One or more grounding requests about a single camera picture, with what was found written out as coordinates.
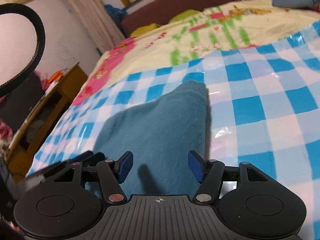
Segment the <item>teal fuzzy small garment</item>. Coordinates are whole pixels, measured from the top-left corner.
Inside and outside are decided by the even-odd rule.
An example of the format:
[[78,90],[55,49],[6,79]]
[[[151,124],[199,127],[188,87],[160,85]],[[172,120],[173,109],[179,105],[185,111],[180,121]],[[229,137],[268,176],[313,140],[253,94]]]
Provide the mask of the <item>teal fuzzy small garment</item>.
[[93,150],[113,160],[133,153],[133,167],[121,185],[127,196],[192,196],[199,184],[188,166],[188,153],[205,154],[207,108],[206,85],[187,81],[107,119]]

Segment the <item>wooden bedside cabinet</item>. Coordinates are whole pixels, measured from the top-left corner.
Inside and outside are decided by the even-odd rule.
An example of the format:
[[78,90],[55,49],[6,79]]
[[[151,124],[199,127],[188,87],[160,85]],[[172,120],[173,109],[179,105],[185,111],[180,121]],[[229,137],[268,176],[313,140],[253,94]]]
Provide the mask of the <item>wooden bedside cabinet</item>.
[[78,64],[57,80],[53,88],[39,100],[15,134],[6,157],[6,164],[15,182],[27,174],[35,153],[70,107],[87,75]]

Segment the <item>blue white checkered plastic sheet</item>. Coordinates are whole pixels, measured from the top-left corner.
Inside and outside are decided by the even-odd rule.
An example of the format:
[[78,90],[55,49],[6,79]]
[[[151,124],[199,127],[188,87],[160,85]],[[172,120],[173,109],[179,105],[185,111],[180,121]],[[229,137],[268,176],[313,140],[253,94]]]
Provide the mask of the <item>blue white checkered plastic sheet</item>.
[[130,74],[62,116],[30,173],[92,149],[103,123],[185,81],[209,90],[210,156],[248,161],[301,196],[303,239],[319,239],[319,22],[271,44],[214,51],[178,66]]

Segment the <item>cream floral bedsheet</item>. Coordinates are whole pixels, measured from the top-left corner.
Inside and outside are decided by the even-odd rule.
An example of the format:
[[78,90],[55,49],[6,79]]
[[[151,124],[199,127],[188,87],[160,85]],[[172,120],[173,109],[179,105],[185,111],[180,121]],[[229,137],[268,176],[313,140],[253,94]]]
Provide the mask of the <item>cream floral bedsheet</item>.
[[204,9],[183,20],[127,38],[105,52],[72,105],[83,103],[130,74],[187,63],[207,57],[214,50],[265,45],[317,20],[317,11],[278,8],[271,0],[231,2]]

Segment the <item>blue plastic bag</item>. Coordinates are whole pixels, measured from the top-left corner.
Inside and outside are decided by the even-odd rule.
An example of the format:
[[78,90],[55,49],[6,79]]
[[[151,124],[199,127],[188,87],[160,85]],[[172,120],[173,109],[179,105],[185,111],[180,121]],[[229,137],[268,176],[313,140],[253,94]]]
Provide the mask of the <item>blue plastic bag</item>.
[[112,18],[118,28],[121,27],[122,20],[127,16],[127,11],[124,9],[115,8],[110,4],[105,4],[104,8],[107,14]]

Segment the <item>beige curtain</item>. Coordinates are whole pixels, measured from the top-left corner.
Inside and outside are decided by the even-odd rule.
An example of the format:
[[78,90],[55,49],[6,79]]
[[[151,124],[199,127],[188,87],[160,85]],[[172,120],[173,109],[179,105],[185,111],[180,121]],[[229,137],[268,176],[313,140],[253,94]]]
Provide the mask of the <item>beige curtain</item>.
[[67,0],[86,27],[101,52],[106,52],[125,39],[105,10],[102,0]]

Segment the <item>dark red headboard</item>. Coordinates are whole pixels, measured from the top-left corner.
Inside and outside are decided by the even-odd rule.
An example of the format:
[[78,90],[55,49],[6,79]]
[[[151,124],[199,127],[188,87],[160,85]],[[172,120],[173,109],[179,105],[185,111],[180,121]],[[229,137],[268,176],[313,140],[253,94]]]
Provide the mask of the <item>dark red headboard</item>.
[[129,13],[121,22],[126,35],[137,28],[157,23],[165,25],[176,15],[186,10],[203,11],[238,0],[155,0],[138,10]]

